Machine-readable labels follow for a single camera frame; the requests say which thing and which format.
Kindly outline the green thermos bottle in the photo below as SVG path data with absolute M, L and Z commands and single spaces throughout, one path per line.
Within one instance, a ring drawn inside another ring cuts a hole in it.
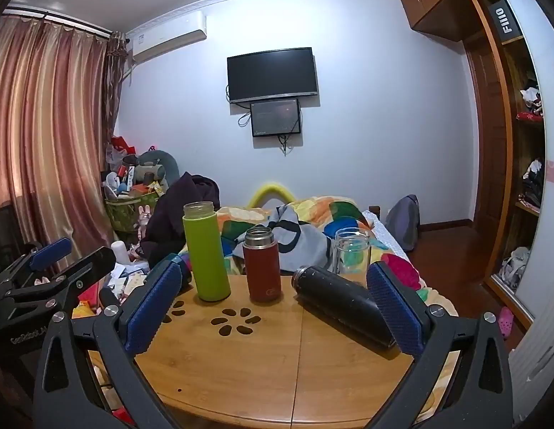
M 198 297 L 219 302 L 232 293 L 212 202 L 184 206 L 183 226 Z

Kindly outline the green storage basket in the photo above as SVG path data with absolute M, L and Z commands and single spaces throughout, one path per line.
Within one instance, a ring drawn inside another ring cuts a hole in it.
M 138 198 L 106 199 L 104 206 L 111 227 L 117 232 L 136 232 L 139 218 L 138 208 L 149 205 L 151 210 L 154 210 L 159 198 L 156 193 L 150 193 Z

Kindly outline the black thermos bottle lying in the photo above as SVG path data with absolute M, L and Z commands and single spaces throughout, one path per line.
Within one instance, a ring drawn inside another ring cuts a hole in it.
M 395 340 L 367 288 L 323 268 L 305 266 L 292 275 L 300 300 L 389 349 Z

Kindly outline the clear glass jar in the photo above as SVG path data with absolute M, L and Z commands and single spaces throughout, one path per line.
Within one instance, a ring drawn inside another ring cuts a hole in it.
M 372 232 L 365 228 L 340 228 L 333 243 L 332 272 L 337 276 L 367 272 L 371 258 Z

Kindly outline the red thermos bottle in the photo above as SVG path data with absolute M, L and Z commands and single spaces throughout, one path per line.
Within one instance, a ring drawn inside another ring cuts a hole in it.
M 277 241 L 270 228 L 254 226 L 245 232 L 244 268 L 252 301 L 271 302 L 281 295 L 281 270 Z

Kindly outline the grey backpack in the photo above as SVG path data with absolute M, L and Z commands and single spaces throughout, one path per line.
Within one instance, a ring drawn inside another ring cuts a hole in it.
M 412 252 L 417 246 L 420 229 L 420 203 L 417 196 L 401 198 L 387 213 L 385 226 L 403 251 Z

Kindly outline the grey plush toy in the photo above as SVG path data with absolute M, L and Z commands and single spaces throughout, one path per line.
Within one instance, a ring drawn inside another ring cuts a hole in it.
M 180 177 L 177 161 L 168 152 L 153 149 L 137 157 L 134 168 L 134 182 L 150 183 L 150 179 L 161 185 L 170 186 Z

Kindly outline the colourful patterned quilt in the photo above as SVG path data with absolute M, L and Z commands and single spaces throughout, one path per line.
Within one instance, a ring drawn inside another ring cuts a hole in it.
M 359 211 L 349 198 L 312 197 L 290 202 L 281 206 L 296 213 L 301 225 L 310 225 L 331 241 L 341 228 L 356 226 L 370 230 L 372 247 L 371 260 L 379 261 L 384 254 L 393 254 L 408 261 L 409 257 L 396 239 L 390 234 L 379 217 L 369 210 Z M 228 275 L 242 275 L 243 261 L 233 255 L 233 245 L 239 235 L 254 225 L 267 223 L 275 210 L 260 207 L 241 208 L 224 206 L 216 212 L 217 224 L 223 244 L 224 261 Z

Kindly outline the yellow foam headboard arc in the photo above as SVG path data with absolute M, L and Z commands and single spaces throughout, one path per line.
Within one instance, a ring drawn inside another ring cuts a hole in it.
M 248 208 L 262 207 L 270 199 L 278 199 L 282 203 L 290 203 L 296 200 L 292 192 L 277 182 L 267 182 L 255 191 L 247 203 Z

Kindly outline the pink striped curtain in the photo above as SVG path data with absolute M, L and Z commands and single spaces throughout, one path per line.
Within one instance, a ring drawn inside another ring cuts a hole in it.
M 53 21 L 0 17 L 0 207 L 26 241 L 70 239 L 59 270 L 113 239 L 100 182 L 107 48 Z

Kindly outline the white air conditioner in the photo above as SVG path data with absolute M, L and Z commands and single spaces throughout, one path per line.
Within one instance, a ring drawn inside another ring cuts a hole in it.
M 206 38 L 206 16 L 202 12 L 177 16 L 132 35 L 132 58 L 140 64 Z

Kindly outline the black FiiO box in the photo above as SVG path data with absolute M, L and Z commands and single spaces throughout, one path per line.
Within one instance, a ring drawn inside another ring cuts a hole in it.
M 491 15 L 502 44 L 522 37 L 518 23 L 506 0 L 500 0 L 489 5 L 488 12 Z

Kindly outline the wooden wardrobe shelving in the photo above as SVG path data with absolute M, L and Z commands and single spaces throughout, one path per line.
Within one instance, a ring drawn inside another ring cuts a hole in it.
M 475 92 L 479 178 L 474 228 L 490 256 L 484 284 L 524 328 L 534 321 L 518 287 L 530 260 L 544 188 L 545 125 L 531 49 L 502 44 L 488 6 L 500 0 L 401 0 L 413 30 L 464 46 Z

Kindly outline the small wall monitor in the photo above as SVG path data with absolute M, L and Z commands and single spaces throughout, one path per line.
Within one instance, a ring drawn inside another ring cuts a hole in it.
M 254 138 L 301 133 L 299 104 L 296 99 L 270 100 L 251 104 Z

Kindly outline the wall-mounted black television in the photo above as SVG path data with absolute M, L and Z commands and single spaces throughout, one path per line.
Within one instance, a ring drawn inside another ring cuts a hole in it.
M 228 99 L 248 103 L 319 93 L 311 48 L 267 50 L 227 58 Z

